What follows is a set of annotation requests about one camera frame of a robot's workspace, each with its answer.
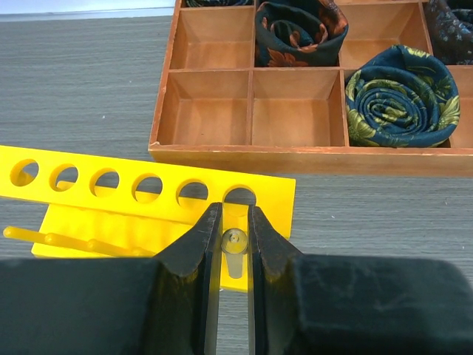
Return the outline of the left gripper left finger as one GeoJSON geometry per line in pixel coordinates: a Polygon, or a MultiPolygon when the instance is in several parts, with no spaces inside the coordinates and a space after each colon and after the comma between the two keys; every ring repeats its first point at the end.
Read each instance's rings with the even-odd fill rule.
{"type": "Polygon", "coordinates": [[[222,204],[211,203],[155,259],[148,354],[215,354],[222,263],[222,204]]]}

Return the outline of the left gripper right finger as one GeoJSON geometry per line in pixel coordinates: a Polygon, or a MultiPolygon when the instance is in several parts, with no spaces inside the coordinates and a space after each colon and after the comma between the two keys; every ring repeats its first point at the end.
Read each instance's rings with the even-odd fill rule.
{"type": "Polygon", "coordinates": [[[248,211],[248,331],[251,354],[306,354],[293,262],[302,253],[258,206],[248,211]]]}

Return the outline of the clear test tube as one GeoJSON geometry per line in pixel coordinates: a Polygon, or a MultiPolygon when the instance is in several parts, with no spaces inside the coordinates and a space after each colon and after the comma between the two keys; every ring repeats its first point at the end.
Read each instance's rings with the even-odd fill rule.
{"type": "Polygon", "coordinates": [[[248,247],[248,237],[243,230],[231,228],[222,236],[222,251],[226,257],[229,276],[239,279],[243,274],[243,255],[248,247]]]}

